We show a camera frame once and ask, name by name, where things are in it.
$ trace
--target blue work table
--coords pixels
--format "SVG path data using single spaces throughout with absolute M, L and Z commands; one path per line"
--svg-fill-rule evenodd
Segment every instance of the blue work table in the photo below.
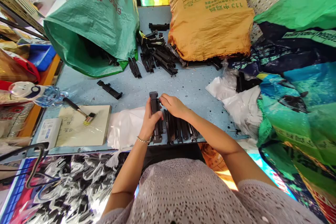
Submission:
M 160 7 L 139 7 L 140 29 L 144 34 L 151 33 L 148 24 L 170 23 L 171 12 L 169 6 Z M 164 31 L 163 35 L 167 40 L 169 31 Z M 149 97 L 149 92 L 157 91 L 159 96 L 167 93 L 178 97 L 187 107 L 194 110 L 197 114 L 212 122 L 219 128 L 226 131 L 234 139 L 246 138 L 245 135 L 236 134 L 235 125 L 223 108 L 223 103 L 214 98 L 205 87 L 217 76 L 222 76 L 222 70 L 217 71 L 214 66 L 192 66 L 187 69 L 180 64 L 176 64 L 178 73 L 176 76 L 170 76 L 164 69 L 156 68 L 154 73 L 147 73 L 141 65 L 141 60 L 137 62 L 142 79 L 137 79 L 131 73 L 129 66 L 124 72 L 116 75 L 96 79 L 85 76 L 72 68 L 64 65 L 56 86 L 61 91 L 69 93 L 69 98 L 77 105 L 111 105 L 112 113 L 120 112 L 125 109 L 134 109 L 144 106 Z M 102 87 L 97 85 L 98 80 L 104 83 L 110 83 L 111 87 L 122 92 L 119 100 L 113 98 Z M 56 118 L 62 106 L 52 106 L 45 109 L 40 123 L 37 127 L 32 144 L 36 143 L 42 122 L 45 119 Z M 184 143 L 191 143 L 191 140 L 183 140 Z M 158 145 L 167 144 L 167 134 L 162 135 L 162 142 Z M 101 146 L 80 146 L 56 147 L 49 151 L 48 155 L 67 155 L 76 153 L 95 153 L 95 152 L 113 152 L 105 143 Z M 29 150 L 27 157 L 37 156 L 37 152 Z

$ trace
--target hand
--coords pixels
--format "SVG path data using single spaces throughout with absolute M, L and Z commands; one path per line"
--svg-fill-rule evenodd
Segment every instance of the hand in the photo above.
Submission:
M 191 112 L 177 97 L 165 93 L 159 98 L 161 104 L 175 117 L 185 118 Z
M 146 111 L 145 116 L 143 117 L 142 127 L 139 133 L 139 138 L 144 141 L 148 141 L 150 137 L 153 135 L 153 131 L 155 128 L 155 124 L 158 120 L 163 120 L 162 111 L 158 111 L 152 115 L 152 108 L 151 108 L 151 98 L 148 98 L 146 103 Z

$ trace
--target bracelet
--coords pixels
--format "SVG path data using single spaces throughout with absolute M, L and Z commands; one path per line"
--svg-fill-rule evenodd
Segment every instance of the bracelet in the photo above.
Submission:
M 139 136 L 136 138 L 138 141 L 140 142 L 144 142 L 146 144 L 149 144 L 151 142 L 151 139 L 149 139 L 148 141 L 142 140 Z

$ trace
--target small white box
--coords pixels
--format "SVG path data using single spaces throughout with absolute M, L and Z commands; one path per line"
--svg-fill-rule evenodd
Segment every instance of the small white box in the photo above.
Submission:
M 49 143 L 47 149 L 45 150 L 48 151 L 55 147 L 61 123 L 61 118 L 45 119 L 43 121 L 39 136 L 37 138 L 37 143 Z

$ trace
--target bag of black parts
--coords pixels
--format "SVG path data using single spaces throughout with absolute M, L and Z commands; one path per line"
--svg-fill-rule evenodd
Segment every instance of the bag of black parts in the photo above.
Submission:
M 61 59 L 90 77 L 122 72 L 129 57 L 137 58 L 133 0 L 67 0 L 44 20 L 44 28 Z

